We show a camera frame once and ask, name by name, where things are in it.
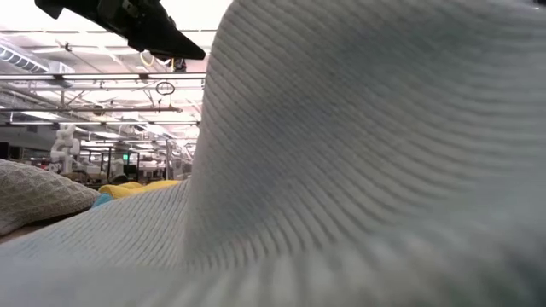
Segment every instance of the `yellow cushion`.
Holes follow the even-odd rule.
[[[152,182],[147,186],[142,186],[140,183],[136,183],[136,184],[130,184],[130,183],[136,183],[136,182],[124,183],[119,186],[108,184],[99,188],[99,192],[101,194],[105,194],[105,193],[110,194],[115,200],[117,200],[117,199],[131,196],[134,194],[153,191],[158,188],[170,187],[175,184],[179,184],[180,182],[178,180],[166,180],[166,181],[160,181],[160,182]]]

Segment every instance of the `light blue textured fabric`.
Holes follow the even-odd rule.
[[[0,246],[0,305],[546,305],[545,14],[235,1],[192,178]]]

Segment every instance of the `blue fabric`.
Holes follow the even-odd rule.
[[[113,200],[113,197],[112,195],[110,194],[101,194],[101,196],[99,196],[99,198],[97,198],[95,200],[95,203],[93,204],[93,206],[91,207],[91,209],[93,208],[97,208],[98,206],[101,206],[101,205],[104,205],[106,203],[108,203],[110,200]]]

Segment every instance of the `ribbed knit texture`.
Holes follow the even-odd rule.
[[[50,171],[0,159],[0,235],[91,208],[98,192]]]
[[[235,1],[191,179],[0,246],[0,305],[546,305],[535,8]]]

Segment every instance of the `gray textured pillow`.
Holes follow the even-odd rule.
[[[60,175],[0,159],[0,235],[28,223],[82,211],[98,196]]]

